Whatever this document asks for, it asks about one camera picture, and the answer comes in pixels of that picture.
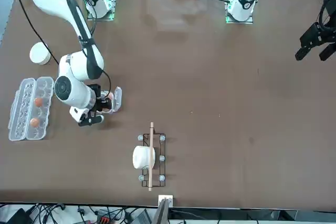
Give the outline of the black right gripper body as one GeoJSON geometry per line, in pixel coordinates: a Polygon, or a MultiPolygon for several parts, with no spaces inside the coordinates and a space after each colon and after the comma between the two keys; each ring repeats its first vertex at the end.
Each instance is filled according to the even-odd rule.
{"type": "Polygon", "coordinates": [[[93,108],[91,109],[91,112],[94,114],[94,116],[97,115],[98,111],[101,111],[101,86],[99,84],[91,84],[90,88],[94,91],[96,95],[96,100],[93,108]]]}

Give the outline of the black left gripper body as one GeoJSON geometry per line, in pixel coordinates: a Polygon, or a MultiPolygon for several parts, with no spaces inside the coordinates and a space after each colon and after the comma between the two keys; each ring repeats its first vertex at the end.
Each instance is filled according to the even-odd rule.
{"type": "Polygon", "coordinates": [[[318,22],[313,23],[300,37],[301,48],[311,49],[328,42],[335,42],[335,32],[322,29],[318,22]]]}

